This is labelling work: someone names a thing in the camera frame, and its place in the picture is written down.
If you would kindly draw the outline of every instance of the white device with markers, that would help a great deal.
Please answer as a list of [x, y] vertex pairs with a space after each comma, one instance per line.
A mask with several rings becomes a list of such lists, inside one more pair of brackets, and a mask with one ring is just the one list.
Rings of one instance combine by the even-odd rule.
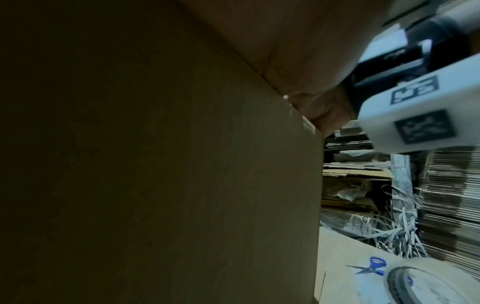
[[384, 153], [480, 143], [480, 54], [370, 97], [358, 123]]

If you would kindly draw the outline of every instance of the roll of clear tape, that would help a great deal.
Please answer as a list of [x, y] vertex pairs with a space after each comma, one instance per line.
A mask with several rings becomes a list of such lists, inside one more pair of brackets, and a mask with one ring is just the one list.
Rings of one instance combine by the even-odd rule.
[[480, 303], [480, 282], [432, 258], [416, 257], [389, 265], [383, 284], [391, 304]]

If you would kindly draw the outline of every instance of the cardboard box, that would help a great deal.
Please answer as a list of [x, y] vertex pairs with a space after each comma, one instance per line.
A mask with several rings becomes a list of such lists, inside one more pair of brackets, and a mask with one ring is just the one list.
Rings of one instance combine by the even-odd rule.
[[311, 304], [322, 134], [174, 2], [31, 11], [0, 302]]

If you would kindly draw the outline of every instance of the qr code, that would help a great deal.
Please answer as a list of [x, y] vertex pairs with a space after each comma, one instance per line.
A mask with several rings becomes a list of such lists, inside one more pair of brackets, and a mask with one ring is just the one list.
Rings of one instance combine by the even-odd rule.
[[457, 136], [446, 110], [395, 121], [395, 126], [407, 145]]
[[439, 80], [436, 76], [432, 76], [393, 91], [391, 94], [390, 104], [394, 105], [420, 95], [431, 93], [438, 89]]

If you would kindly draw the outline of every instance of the blue scissors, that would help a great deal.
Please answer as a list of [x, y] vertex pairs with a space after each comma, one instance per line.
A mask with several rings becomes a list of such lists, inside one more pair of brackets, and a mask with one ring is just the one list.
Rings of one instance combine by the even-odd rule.
[[352, 266], [352, 265], [347, 265], [348, 267], [356, 268], [356, 269], [361, 269], [359, 272], [356, 274], [363, 274], [363, 273], [376, 273], [379, 275], [384, 275], [385, 271], [383, 270], [378, 270], [378, 268], [383, 268], [387, 266], [387, 261], [382, 259], [381, 257], [377, 256], [371, 256], [370, 257], [370, 266], [369, 267], [360, 267], [360, 266]]

